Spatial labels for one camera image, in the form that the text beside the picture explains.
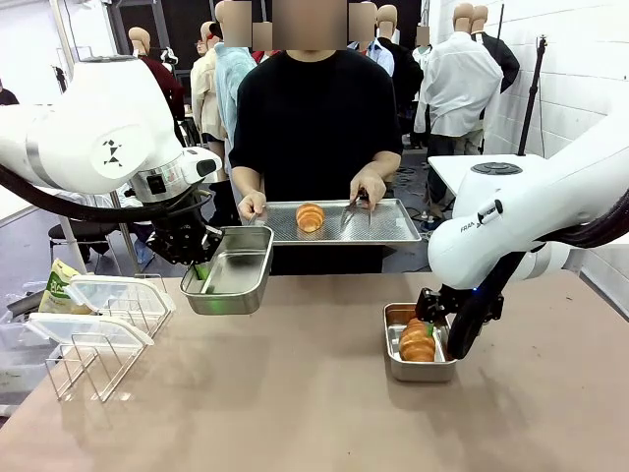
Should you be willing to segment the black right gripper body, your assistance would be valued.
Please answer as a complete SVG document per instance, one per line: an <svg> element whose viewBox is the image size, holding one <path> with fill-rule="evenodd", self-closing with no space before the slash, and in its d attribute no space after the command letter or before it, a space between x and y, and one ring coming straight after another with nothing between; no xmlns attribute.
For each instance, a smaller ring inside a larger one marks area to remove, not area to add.
<svg viewBox="0 0 629 472"><path fill-rule="evenodd" d="M420 292L415 316L421 322L434 323L455 312L455 290L441 286L438 290L423 288Z"/></svg>

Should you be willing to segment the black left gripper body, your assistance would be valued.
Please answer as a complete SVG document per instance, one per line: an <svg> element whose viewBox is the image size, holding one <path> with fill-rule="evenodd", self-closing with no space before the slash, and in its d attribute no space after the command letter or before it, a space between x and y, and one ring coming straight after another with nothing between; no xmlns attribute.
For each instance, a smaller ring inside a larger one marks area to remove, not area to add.
<svg viewBox="0 0 629 472"><path fill-rule="evenodd" d="M210 261L219 248L224 231L210 226L201 209L211 194L188 194L151 222L153 232L146 244L167 262L186 266Z"/></svg>

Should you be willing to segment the person's right hand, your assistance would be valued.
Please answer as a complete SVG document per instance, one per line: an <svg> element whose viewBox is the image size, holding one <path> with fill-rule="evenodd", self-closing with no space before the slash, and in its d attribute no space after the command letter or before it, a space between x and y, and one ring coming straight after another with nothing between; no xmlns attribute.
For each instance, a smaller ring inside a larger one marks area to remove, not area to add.
<svg viewBox="0 0 629 472"><path fill-rule="evenodd" d="M265 194L260 191L251 191L242 198L238 204L238 210L246 221L253 221L263 214L265 205Z"/></svg>

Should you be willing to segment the person's left hand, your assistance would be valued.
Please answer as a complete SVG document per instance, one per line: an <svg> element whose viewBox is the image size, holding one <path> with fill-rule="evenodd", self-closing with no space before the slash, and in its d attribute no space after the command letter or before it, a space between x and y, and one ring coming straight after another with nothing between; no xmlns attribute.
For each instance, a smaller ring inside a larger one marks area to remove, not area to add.
<svg viewBox="0 0 629 472"><path fill-rule="evenodd" d="M385 192L386 186L382 177L375 170L365 167L350 183L350 203L356 204L363 195L363 207L374 210Z"/></svg>

